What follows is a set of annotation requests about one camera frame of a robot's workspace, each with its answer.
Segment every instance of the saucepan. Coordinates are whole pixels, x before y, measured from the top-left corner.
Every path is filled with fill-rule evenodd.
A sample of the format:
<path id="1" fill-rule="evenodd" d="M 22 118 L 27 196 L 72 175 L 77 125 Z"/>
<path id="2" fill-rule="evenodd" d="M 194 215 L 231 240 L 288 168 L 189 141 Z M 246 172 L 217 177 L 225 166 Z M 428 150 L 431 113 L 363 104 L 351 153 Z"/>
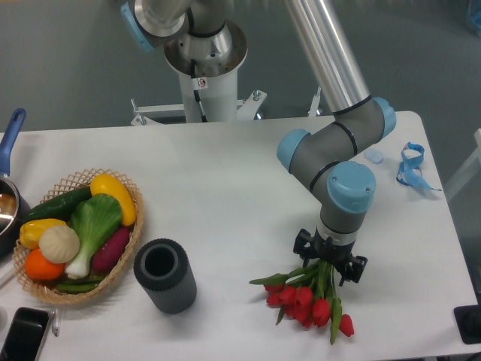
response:
<path id="1" fill-rule="evenodd" d="M 10 155 L 26 112 L 16 109 L 0 142 L 0 257 L 9 254 L 20 234 L 22 219 L 30 211 L 10 176 Z"/>

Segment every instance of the tulip bouquet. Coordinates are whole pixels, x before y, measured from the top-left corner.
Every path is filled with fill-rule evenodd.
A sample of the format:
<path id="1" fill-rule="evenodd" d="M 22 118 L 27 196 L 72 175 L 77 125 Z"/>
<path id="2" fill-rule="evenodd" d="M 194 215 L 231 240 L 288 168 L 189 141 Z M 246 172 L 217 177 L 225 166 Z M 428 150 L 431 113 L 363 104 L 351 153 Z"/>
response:
<path id="1" fill-rule="evenodd" d="M 337 297 L 334 266 L 329 262 L 318 260 L 287 275 L 276 273 L 249 283 L 264 286 L 268 305 L 279 308 L 276 324 L 285 316 L 307 329 L 312 325 L 323 327 L 331 320 L 331 344 L 336 341 L 338 331 L 347 337 L 354 334 L 351 317 L 343 314 Z"/>

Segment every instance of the bok choy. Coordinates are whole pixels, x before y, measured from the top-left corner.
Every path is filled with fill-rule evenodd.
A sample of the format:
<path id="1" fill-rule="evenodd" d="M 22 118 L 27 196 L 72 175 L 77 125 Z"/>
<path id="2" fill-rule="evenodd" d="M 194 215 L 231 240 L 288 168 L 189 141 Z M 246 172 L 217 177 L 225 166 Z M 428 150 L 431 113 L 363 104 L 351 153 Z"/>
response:
<path id="1" fill-rule="evenodd" d="M 78 234 L 80 249 L 65 269 L 69 278 L 83 278 L 89 274 L 90 259 L 115 233 L 121 221 L 119 202 L 107 194 L 93 196 L 75 208 L 70 227 Z"/>

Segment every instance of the smartphone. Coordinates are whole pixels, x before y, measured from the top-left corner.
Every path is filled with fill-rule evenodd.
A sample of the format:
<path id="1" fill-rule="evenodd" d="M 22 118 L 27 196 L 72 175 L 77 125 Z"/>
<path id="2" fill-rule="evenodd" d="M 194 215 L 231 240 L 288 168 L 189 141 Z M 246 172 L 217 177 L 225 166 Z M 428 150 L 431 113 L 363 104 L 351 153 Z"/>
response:
<path id="1" fill-rule="evenodd" d="M 0 361 L 35 361 L 47 336 L 50 312 L 20 307 L 0 352 Z"/>

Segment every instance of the yellow bell pepper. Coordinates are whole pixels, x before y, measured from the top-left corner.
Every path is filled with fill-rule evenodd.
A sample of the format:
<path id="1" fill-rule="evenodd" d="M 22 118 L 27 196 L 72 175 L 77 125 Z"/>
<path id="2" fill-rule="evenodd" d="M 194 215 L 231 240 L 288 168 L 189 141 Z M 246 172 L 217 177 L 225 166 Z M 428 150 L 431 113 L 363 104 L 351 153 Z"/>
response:
<path id="1" fill-rule="evenodd" d="M 20 243 L 34 250 L 38 248 L 38 242 L 44 232 L 53 226 L 67 226 L 63 220 L 46 218 L 43 220 L 31 220 L 20 227 Z"/>
<path id="2" fill-rule="evenodd" d="M 125 227 L 134 224 L 137 219 L 135 203 L 129 191 L 120 180 L 109 174 L 99 174 L 92 179 L 90 192 L 92 196 L 108 194 L 114 197 L 120 203 L 120 208 L 122 209 L 122 224 Z"/>

